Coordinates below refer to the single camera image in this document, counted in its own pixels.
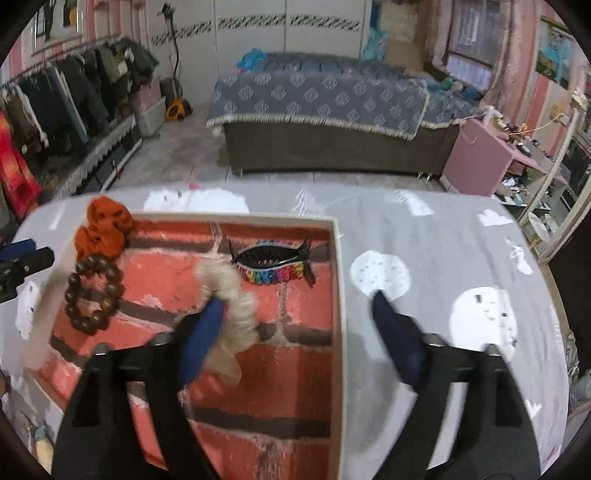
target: fish-shaped hair clip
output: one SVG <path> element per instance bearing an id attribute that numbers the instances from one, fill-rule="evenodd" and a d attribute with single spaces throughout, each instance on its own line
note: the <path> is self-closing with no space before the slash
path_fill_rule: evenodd
<path id="1" fill-rule="evenodd" d="M 310 288 L 316 283 L 310 266 L 309 238 L 299 247 L 281 244 L 272 240 L 260 242 L 235 253 L 229 242 L 232 261 L 247 282 L 255 285 L 283 283 L 296 278 L 305 278 Z"/>

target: pink storage box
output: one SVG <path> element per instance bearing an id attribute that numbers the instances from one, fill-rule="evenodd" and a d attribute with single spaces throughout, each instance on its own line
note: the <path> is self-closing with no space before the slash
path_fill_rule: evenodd
<path id="1" fill-rule="evenodd" d="M 142 85 L 139 92 L 134 93 L 131 96 L 131 109 L 135 115 L 141 115 L 148 108 L 156 105 L 160 101 L 160 78 L 156 75 L 152 76 L 152 79 Z"/>

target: wooden bead bracelet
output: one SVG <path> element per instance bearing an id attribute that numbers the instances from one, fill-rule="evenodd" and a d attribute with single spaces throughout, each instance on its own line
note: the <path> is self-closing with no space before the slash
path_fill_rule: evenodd
<path id="1" fill-rule="evenodd" d="M 100 309 L 95 310 L 90 317 L 82 315 L 77 306 L 79 298 L 89 300 L 83 293 L 80 276 L 90 277 L 95 273 L 102 273 L 107 279 L 105 296 L 100 301 Z M 121 270 L 113 261 L 104 255 L 91 254 L 76 263 L 76 273 L 68 278 L 70 287 L 66 291 L 66 315 L 72 327 L 87 335 L 94 335 L 97 330 L 105 330 L 109 326 L 109 317 L 119 309 L 119 299 L 123 295 L 121 284 Z"/>

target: patterned bedspread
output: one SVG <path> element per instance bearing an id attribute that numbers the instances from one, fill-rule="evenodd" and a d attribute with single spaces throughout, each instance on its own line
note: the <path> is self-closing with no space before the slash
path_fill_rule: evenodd
<path id="1" fill-rule="evenodd" d="M 222 77 L 207 124 L 295 122 L 412 140 L 479 115 L 463 97 L 374 61 L 312 54 L 269 54 L 254 72 Z"/>

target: white wardrobe door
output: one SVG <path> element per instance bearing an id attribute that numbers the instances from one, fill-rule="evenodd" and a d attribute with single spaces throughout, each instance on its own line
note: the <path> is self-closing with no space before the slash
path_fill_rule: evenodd
<path id="1" fill-rule="evenodd" d="M 164 77 L 173 74 L 176 54 L 170 36 L 166 35 L 164 17 L 156 16 L 162 10 L 162 3 L 162 0 L 147 1 L 146 23 L 150 50 L 160 61 L 156 73 Z M 169 3 L 176 8 L 174 25 L 183 96 L 192 105 L 207 103 L 217 81 L 212 3 L 209 0 L 170 0 Z"/>
<path id="2" fill-rule="evenodd" d="M 285 50 L 358 57 L 365 6 L 366 0 L 287 0 Z"/>
<path id="3" fill-rule="evenodd" d="M 215 16 L 220 75 L 253 48 L 285 50 L 285 0 L 215 0 Z"/>

